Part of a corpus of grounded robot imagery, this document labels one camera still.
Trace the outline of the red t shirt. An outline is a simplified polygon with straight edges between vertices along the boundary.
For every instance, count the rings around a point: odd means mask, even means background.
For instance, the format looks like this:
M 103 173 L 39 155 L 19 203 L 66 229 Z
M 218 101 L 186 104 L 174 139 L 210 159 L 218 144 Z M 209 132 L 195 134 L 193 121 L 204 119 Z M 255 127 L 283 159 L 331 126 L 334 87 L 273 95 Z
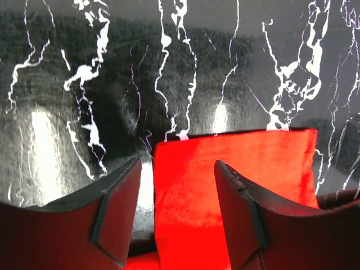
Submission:
M 162 142 L 154 156 L 153 253 L 127 269 L 229 269 L 214 165 L 225 161 L 255 183 L 318 208 L 312 163 L 317 131 L 253 131 Z

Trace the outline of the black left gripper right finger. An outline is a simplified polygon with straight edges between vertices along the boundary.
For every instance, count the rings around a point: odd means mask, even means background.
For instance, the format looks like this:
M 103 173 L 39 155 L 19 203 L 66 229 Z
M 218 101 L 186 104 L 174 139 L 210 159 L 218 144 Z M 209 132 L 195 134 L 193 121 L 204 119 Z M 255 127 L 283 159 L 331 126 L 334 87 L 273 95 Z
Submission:
M 321 210 L 214 166 L 232 269 L 358 269 L 359 202 Z

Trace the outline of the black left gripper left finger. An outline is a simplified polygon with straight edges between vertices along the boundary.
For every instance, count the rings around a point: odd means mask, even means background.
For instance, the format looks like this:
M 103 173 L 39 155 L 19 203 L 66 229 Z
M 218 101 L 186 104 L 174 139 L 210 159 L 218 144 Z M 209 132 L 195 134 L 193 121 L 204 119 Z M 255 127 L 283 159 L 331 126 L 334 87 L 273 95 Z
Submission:
M 2 269 L 121 269 L 128 259 L 142 164 L 45 206 L 1 204 Z

